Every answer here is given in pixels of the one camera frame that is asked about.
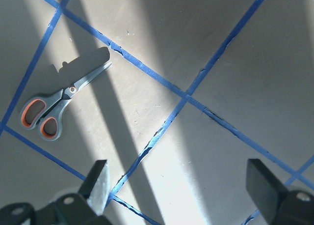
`scissors handle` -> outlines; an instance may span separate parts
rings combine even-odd
[[[63,89],[47,97],[34,96],[23,106],[20,112],[20,123],[23,128],[35,128],[38,120],[55,104],[63,94]]]
[[[62,132],[62,114],[67,105],[72,101],[61,100],[38,124],[39,135],[47,141],[57,140]]]

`scissors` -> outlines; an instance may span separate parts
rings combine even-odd
[[[22,127],[27,130],[34,129],[39,122],[38,133],[43,139],[47,141],[58,139],[62,132],[62,114],[72,97],[111,65],[112,62],[106,62],[73,85],[51,96],[34,96],[29,99],[20,112]]]

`blue grid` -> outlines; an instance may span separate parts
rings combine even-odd
[[[255,0],[255,2],[251,5],[251,7],[248,9],[248,11],[244,14],[244,16],[240,19],[240,21],[237,23],[237,25],[235,26],[235,28],[231,31],[231,33],[228,35],[228,37],[224,40],[224,42],[222,43],[222,45],[219,47],[219,49],[217,50],[217,52],[214,54],[214,56],[209,60],[209,62],[207,63],[207,65],[204,67],[204,69],[199,73],[199,75],[196,77],[196,79],[193,81],[193,83],[191,84],[191,86],[188,88],[188,90],[186,92],[180,90],[178,87],[176,87],[174,84],[172,84],[171,82],[169,82],[168,80],[166,80],[164,77],[162,77],[161,75],[159,75],[158,73],[156,73],[155,71],[153,71],[152,69],[150,69],[148,66],[146,66],[145,64],[143,64],[141,61],[139,61],[137,58],[135,58],[134,56],[132,56],[130,53],[128,53],[126,50],[124,50],[123,48],[121,48],[118,44],[114,43],[113,41],[111,41],[109,38],[107,38],[105,35],[103,35],[101,32],[99,32],[98,30],[96,30],[95,28],[93,28],[92,26],[90,26],[88,23],[86,23],[85,21],[83,21],[80,17],[78,17],[77,15],[75,15],[73,12],[69,11],[66,6],[69,2],[69,0],[62,0],[60,3],[58,3],[56,0],[44,0],[45,2],[47,2],[48,4],[50,4],[51,6],[53,6],[56,11],[55,14],[53,15],[51,22],[49,23],[49,26],[41,40],[41,42],[39,43],[39,46],[27,68],[27,71],[23,77],[23,79],[20,82],[20,85],[18,87],[18,89],[16,90],[13,99],[9,105],[9,107],[7,108],[7,111],[2,119],[2,121],[0,122],[0,136],[2,134],[3,131],[6,131],[7,133],[9,133],[10,135],[14,136],[15,138],[17,138],[18,140],[22,141],[23,143],[25,143],[26,145],[28,145],[29,147],[31,147],[32,149],[36,150],[37,152],[39,152],[40,154],[42,154],[44,157],[52,160],[53,162],[55,162],[56,164],[58,164],[59,166],[61,166],[62,168],[64,168],[65,170],[67,170],[68,172],[72,173],[73,175],[75,175],[76,177],[80,178],[81,180],[85,179],[85,176],[82,175],[81,173],[79,173],[78,171],[76,171],[75,169],[71,168],[69,165],[67,165],[66,163],[62,162],[61,160],[59,160],[58,158],[56,158],[55,156],[51,155],[50,153],[48,153],[47,151],[43,150],[42,148],[38,147],[36,144],[32,143],[31,141],[29,141],[28,139],[26,139],[25,137],[23,137],[22,135],[18,134],[17,132],[15,132],[13,129],[9,128],[7,126],[7,123],[13,113],[14,108],[16,107],[19,98],[32,74],[32,72],[34,71],[36,64],[39,60],[39,58],[41,57],[43,50],[46,46],[46,44],[48,43],[59,19],[61,18],[62,15],[65,15],[66,17],[68,17],[70,20],[72,20],[74,23],[76,23],[78,26],[82,27],[84,30],[86,30],[87,32],[89,32],[91,35],[95,36],[97,39],[99,39],[100,41],[102,41],[103,43],[105,43],[107,46],[109,46],[112,50],[117,51],[118,53],[120,53],[122,55],[123,58],[125,58],[126,60],[128,60],[129,62],[131,62],[132,64],[134,64],[137,68],[139,68],[140,70],[142,70],[143,72],[145,72],[147,75],[149,75],[150,77],[152,77],[153,79],[155,79],[157,82],[161,83],[162,85],[164,85],[166,88],[168,88],[169,90],[171,90],[172,92],[174,92],[176,95],[178,95],[179,97],[181,97],[181,101],[179,102],[179,104],[174,108],[174,110],[170,113],[170,115],[168,116],[168,118],[166,119],[166,121],[164,122],[164,124],[161,126],[161,128],[157,131],[157,133],[155,134],[155,136],[150,140],[150,142],[148,143],[148,145],[146,146],[146,148],[139,154],[138,158],[136,159],[136,161],[133,163],[133,165],[130,167],[130,169],[125,173],[125,175],[121,178],[121,180],[117,183],[117,185],[112,189],[110,195],[109,195],[109,199],[108,199],[108,203],[111,200],[116,201],[117,203],[125,206],[126,208],[128,208],[129,210],[131,210],[132,212],[134,212],[135,214],[141,216],[142,218],[144,218],[146,221],[148,221],[151,224],[157,225],[158,223],[155,222],[154,220],[152,220],[151,218],[149,218],[148,216],[146,216],[145,214],[143,214],[142,212],[138,211],[136,208],[134,208],[133,206],[129,205],[128,203],[126,203],[125,201],[121,200],[120,198],[117,197],[117,193],[121,190],[121,188],[123,187],[123,185],[127,182],[127,180],[129,179],[129,177],[133,174],[133,172],[137,169],[137,167],[139,166],[140,162],[144,159],[144,157],[149,154],[150,150],[156,145],[156,143],[161,139],[161,137],[163,136],[163,134],[167,131],[167,129],[169,128],[169,126],[171,125],[171,123],[175,120],[176,116],[180,113],[180,111],[182,110],[182,108],[185,106],[186,103],[190,103],[193,106],[195,106],[197,109],[199,109],[201,112],[205,113],[208,117],[210,117],[211,119],[213,119],[216,123],[218,123],[219,125],[221,125],[222,127],[224,127],[225,129],[227,129],[228,131],[230,131],[233,135],[235,135],[237,138],[239,138],[241,141],[243,141],[244,143],[246,143],[248,146],[250,146],[251,148],[255,149],[257,152],[259,152],[260,154],[262,154],[263,156],[265,156],[266,158],[268,158],[269,160],[271,160],[272,162],[276,163],[279,167],[281,167],[283,170],[285,170],[286,172],[288,172],[291,177],[285,182],[286,185],[290,185],[293,181],[295,181],[296,179],[300,180],[301,182],[303,182],[305,185],[307,185],[308,187],[310,187],[311,189],[314,190],[314,183],[311,182],[310,180],[308,180],[306,177],[304,177],[302,175],[302,173],[310,166],[313,164],[314,162],[314,155],[307,161],[305,162],[305,164],[297,171],[295,171],[293,168],[291,168],[289,165],[287,165],[286,163],[284,163],[283,161],[281,161],[279,158],[277,158],[276,156],[272,155],[270,152],[268,152],[266,149],[264,149],[262,146],[258,145],[256,142],[254,142],[252,139],[250,139],[249,137],[247,137],[245,134],[241,133],[239,130],[237,130],[236,128],[234,128],[231,124],[229,124],[228,122],[224,121],[223,119],[221,119],[220,117],[218,117],[217,115],[215,115],[214,113],[212,113],[206,106],[204,106],[203,104],[199,103],[197,100],[195,100],[191,95],[194,93],[194,91],[196,90],[196,88],[200,85],[200,83],[202,82],[202,80],[206,77],[206,75],[209,73],[209,71],[211,70],[211,68],[215,65],[215,63],[218,61],[218,59],[223,55],[223,53],[226,50],[226,47],[231,43],[231,41],[240,33],[240,31],[242,30],[242,28],[246,25],[246,23],[248,22],[248,20],[254,15],[254,13],[256,12],[256,10],[259,8],[259,6],[263,3],[264,0]],[[251,221],[252,219],[254,219],[256,216],[259,215],[259,211],[255,211],[254,213],[252,213],[246,221],[243,222],[244,225],[248,224],[249,221]]]

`scissors pivot screw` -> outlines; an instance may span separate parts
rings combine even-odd
[[[70,92],[71,93],[76,93],[76,91],[77,91],[77,89],[74,86],[70,87]]]

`floor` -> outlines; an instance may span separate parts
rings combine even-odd
[[[314,0],[0,0],[0,207],[36,209],[108,159],[115,225],[265,225],[261,159],[314,190]],[[107,60],[45,141],[19,113]]]

